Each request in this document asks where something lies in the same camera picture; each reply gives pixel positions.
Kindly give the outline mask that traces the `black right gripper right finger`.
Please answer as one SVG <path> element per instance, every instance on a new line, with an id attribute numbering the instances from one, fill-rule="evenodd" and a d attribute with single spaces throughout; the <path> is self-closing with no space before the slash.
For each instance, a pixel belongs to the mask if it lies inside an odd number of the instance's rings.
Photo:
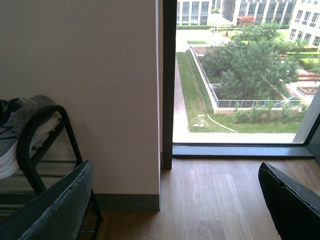
<path id="1" fill-rule="evenodd" d="M 269 163 L 258 180 L 277 233 L 282 240 L 320 238 L 320 196 Z"/>

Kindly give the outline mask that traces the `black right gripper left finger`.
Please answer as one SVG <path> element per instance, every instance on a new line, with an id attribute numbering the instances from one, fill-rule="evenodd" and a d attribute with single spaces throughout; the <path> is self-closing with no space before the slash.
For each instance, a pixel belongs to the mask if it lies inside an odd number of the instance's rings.
<path id="1" fill-rule="evenodd" d="M 0 223 L 2 240 L 75 240 L 90 200 L 87 160 Z"/>

